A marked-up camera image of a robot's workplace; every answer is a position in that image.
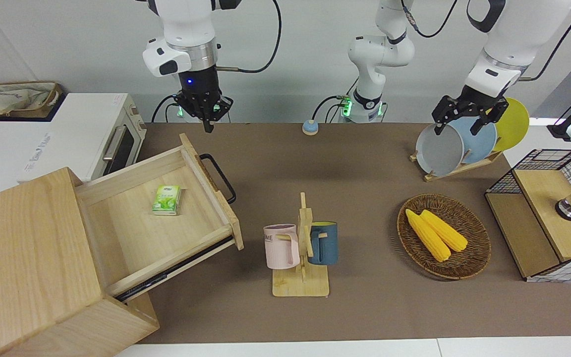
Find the yellow corn cob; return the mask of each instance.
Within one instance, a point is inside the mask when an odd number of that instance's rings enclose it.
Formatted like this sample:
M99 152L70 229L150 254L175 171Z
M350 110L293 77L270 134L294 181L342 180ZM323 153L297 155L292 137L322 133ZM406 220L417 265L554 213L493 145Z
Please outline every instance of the yellow corn cob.
M426 222L412 210L405 210L408 223L411 228L417 233L426 249L429 249L433 258L438 262L444 262L451 256L449 247L442 242L438 234Z
M460 235L447 222L442 221L440 217L433 214L429 210L423 210L420 217L437 233L442 241L446 243L454 251L463 251L468 245L468 241L463 235Z

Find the mug rack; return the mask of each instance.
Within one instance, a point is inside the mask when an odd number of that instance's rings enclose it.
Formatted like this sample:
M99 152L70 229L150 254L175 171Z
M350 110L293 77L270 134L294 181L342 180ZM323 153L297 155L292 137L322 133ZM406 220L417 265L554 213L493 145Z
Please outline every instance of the mug rack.
M319 266L308 262L313 257L310 230L312 228L312 209L306 206L305 192L301 192L301 208L297 222L299 239L299 265L290 269L272 270L272 294L274 296L328 296L329 276L327 266Z

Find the green led light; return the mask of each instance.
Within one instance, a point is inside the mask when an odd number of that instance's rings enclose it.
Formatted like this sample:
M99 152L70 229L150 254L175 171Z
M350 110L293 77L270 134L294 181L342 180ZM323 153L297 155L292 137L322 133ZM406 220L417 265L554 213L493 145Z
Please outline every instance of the green led light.
M343 105L343 116L348 117L351 114L351 100L346 99Z

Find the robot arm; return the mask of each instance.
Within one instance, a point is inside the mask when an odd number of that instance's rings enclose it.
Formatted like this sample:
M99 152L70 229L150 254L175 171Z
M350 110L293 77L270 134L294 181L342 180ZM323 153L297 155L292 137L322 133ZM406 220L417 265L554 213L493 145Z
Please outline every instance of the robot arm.
M462 116L479 117L471 128L473 135L489 122L498 122L508 107L505 91L521 78L571 10L571 0L489 0L489 3L490 9L482 21L474 19L467 7L473 26L489 36L460 96L442 97L431 113L438 124L437 134L444 125Z
M405 4L410 7L413 0ZM406 38L406 18L400 0L381 0L376 25L385 36L358 36L349 46L349 59L358 68L358 85L349 94L344 117L370 122L378 116L387 79L378 67L401 67L413 59L415 47Z
M241 0L147 0L160 16L165 35L149 41L142 56L156 77L177 75L181 90L174 98L197 116L208 133L232 106L222 96L217 70L215 29L211 11L234 9Z

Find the woven tray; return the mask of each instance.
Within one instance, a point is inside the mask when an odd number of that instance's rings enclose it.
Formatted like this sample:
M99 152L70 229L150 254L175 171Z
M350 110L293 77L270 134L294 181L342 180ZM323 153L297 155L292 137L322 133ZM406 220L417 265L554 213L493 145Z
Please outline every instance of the woven tray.
M451 257L438 262L417 237L406 219L405 209L419 214L430 210L460 232L468 241L466 249L451 251ZM398 236L408 255L431 274L451 280L471 278L482 272L490 260L490 240L482 222L471 210L450 197L421 194L406 201L397 221Z

